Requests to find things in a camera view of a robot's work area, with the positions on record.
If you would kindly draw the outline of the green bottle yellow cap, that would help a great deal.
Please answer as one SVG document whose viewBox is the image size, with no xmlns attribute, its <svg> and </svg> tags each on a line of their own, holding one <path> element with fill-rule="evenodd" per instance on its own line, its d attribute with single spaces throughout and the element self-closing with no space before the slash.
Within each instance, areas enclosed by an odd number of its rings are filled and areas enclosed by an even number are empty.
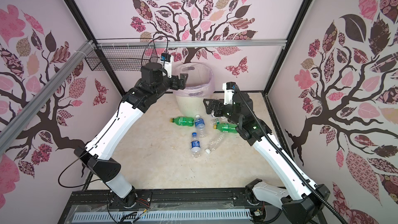
<svg viewBox="0 0 398 224">
<path fill-rule="evenodd" d="M 194 119 L 191 117 L 179 116 L 176 118 L 171 118 L 170 122 L 178 126 L 185 126 L 185 127 L 194 126 Z"/>
<path fill-rule="evenodd" d="M 232 123 L 219 123 L 214 125 L 214 129 L 222 133 L 237 133 L 237 125 Z"/>
</svg>

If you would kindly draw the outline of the clear crushed bottle white cap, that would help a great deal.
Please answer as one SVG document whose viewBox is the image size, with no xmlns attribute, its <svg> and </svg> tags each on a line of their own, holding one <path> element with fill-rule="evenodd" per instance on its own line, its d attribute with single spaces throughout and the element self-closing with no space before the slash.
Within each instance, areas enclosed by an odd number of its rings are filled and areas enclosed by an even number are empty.
<svg viewBox="0 0 398 224">
<path fill-rule="evenodd" d="M 221 133 L 217 137 L 215 137 L 208 145 L 208 147 L 205 149 L 205 152 L 207 154 L 211 154 L 213 151 L 215 151 L 225 140 L 226 134 Z"/>
</svg>

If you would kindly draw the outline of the Pepsi water bottle blue label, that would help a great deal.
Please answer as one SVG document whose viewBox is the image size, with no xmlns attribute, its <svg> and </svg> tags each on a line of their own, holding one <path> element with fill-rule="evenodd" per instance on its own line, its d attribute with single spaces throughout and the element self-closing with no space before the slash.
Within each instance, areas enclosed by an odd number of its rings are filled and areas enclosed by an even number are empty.
<svg viewBox="0 0 398 224">
<path fill-rule="evenodd" d="M 201 155 L 201 143 L 200 143 L 199 137 L 196 132 L 193 132 L 191 134 L 191 138 L 192 138 L 192 140 L 190 143 L 190 150 L 191 150 L 192 156 L 194 158 L 198 158 Z"/>
</svg>

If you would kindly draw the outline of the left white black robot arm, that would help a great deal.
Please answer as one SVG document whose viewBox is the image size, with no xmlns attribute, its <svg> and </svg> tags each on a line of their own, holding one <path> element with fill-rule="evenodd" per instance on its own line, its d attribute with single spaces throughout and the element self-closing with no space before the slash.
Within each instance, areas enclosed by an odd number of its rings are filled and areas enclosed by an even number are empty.
<svg viewBox="0 0 398 224">
<path fill-rule="evenodd" d="M 136 201 L 134 187 L 121 173 L 121 164 L 112 155 L 130 127 L 168 90 L 183 90 L 187 74 L 172 75 L 170 62 L 148 63 L 141 67 L 141 79 L 123 97 L 115 114 L 100 133 L 74 154 L 126 206 Z"/>
</svg>

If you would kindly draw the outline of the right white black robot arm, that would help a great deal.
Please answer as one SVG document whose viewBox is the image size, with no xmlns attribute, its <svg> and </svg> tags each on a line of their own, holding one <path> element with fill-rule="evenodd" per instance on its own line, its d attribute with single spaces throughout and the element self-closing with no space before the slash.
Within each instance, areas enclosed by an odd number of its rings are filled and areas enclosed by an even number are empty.
<svg viewBox="0 0 398 224">
<path fill-rule="evenodd" d="M 247 185 L 249 202 L 278 208 L 292 224 L 315 223 L 330 195 L 329 189 L 316 184 L 288 156 L 267 124 L 254 113 L 249 95 L 228 90 L 223 99 L 204 99 L 203 103 L 207 114 L 225 117 L 235 124 L 240 137 L 268 162 L 283 183 L 280 188 L 254 180 Z"/>
</svg>

